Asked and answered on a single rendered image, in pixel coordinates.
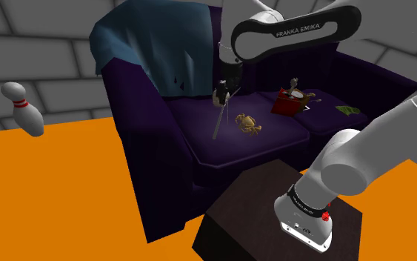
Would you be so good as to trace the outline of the golden crab figure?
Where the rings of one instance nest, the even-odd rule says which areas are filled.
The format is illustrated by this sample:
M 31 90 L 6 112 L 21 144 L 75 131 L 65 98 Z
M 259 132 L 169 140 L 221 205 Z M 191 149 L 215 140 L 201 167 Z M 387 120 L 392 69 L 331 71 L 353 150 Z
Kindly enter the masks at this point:
M 258 135 L 258 132 L 262 129 L 262 126 L 257 125 L 253 117 L 246 116 L 244 113 L 235 118 L 235 123 L 243 133 L 248 133 L 250 136 Z

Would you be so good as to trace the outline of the long grey utensil white head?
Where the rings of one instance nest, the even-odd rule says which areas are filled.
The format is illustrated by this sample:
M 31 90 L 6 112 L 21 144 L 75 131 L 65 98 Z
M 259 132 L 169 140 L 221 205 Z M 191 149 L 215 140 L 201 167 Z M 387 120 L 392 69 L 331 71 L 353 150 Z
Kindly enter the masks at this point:
M 219 81 L 216 89 L 213 91 L 213 104 L 216 107 L 221 108 L 217 118 L 215 130 L 213 132 L 213 139 L 216 139 L 217 137 L 224 109 L 228 106 L 230 98 L 234 97 L 239 89 L 240 87 L 238 86 L 237 79 L 230 79 Z

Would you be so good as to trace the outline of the blue blanket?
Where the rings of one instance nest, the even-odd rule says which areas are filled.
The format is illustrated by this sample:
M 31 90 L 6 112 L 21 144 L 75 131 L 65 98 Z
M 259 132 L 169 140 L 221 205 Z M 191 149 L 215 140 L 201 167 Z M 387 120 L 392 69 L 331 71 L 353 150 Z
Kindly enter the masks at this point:
M 213 91 L 213 32 L 205 4 L 126 0 L 95 23 L 89 42 L 97 73 L 118 58 L 141 66 L 162 96 Z

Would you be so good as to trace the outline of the white bowling pin red stripes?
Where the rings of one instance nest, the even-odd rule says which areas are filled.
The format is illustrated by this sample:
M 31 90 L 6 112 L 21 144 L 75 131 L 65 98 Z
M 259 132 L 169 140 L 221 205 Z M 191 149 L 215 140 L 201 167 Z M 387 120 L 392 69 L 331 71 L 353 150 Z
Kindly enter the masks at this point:
M 26 100 L 25 88 L 17 82 L 6 82 L 1 93 L 13 103 L 16 124 L 31 136 L 44 134 L 44 119 L 39 110 Z

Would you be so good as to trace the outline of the red box with utensils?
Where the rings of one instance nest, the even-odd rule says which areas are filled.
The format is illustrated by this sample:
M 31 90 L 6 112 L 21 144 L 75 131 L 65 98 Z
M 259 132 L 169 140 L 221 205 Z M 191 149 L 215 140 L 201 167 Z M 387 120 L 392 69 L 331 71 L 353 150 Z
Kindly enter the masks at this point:
M 292 78 L 288 89 L 283 87 L 280 89 L 271 113 L 283 116 L 295 116 L 297 113 L 308 109 L 308 103 L 316 95 L 314 93 L 303 93 L 297 88 L 297 85 L 298 78 Z

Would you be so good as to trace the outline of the green leafy thing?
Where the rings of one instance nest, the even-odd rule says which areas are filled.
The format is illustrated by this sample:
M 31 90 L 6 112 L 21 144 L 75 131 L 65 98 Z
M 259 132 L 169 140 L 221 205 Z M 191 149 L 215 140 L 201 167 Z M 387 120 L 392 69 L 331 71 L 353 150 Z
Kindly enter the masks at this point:
M 336 109 L 340 112 L 344 113 L 345 115 L 349 116 L 351 114 L 360 114 L 360 110 L 358 108 L 350 107 L 350 106 L 336 106 Z

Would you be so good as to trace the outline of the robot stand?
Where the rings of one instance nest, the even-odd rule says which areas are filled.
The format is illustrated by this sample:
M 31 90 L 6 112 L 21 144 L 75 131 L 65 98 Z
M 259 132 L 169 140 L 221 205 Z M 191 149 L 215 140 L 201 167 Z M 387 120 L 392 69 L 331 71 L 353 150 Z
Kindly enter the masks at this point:
M 273 203 L 300 177 L 279 159 L 242 172 L 207 210 L 193 250 L 203 261 L 358 261 L 362 214 L 341 199 L 324 253 L 281 230 Z

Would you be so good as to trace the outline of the dark purple sofa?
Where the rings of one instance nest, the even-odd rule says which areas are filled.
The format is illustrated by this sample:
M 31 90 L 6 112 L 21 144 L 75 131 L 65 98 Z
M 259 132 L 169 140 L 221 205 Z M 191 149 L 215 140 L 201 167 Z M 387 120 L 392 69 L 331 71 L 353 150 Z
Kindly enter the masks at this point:
M 213 32 L 213 88 L 221 78 L 221 9 L 209 6 Z M 184 228 L 202 215 L 242 172 L 282 159 L 302 170 L 336 132 L 362 129 L 417 91 L 417 82 L 340 53 L 334 43 L 277 53 L 243 66 L 240 91 L 224 110 L 205 96 L 162 96 L 142 67 L 111 59 L 103 77 L 121 138 L 148 242 Z M 314 93 L 295 116 L 271 113 L 280 89 Z M 336 106 L 358 108 L 349 116 Z M 244 113 L 262 126 L 243 133 Z

